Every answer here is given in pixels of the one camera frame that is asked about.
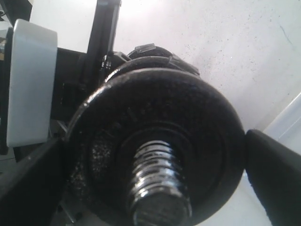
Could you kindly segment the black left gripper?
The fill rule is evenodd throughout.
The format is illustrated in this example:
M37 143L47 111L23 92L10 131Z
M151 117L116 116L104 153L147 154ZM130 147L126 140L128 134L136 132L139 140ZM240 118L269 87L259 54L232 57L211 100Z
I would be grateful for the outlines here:
M57 33L17 19L0 48L0 153L48 138L50 118L70 120L108 74L130 60L113 51L119 0L96 3L86 53L57 49Z

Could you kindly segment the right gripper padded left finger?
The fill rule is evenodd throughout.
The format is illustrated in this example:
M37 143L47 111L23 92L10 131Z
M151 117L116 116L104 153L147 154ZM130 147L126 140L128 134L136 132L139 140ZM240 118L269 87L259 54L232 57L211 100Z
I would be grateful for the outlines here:
M51 139L0 177L0 224L48 226L66 179L63 143Z

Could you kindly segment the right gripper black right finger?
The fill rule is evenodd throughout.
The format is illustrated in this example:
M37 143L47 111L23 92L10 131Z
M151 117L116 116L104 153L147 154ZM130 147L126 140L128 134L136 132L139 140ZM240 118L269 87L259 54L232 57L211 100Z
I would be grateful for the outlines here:
M301 224L301 156L258 130L246 133L248 180L274 226Z

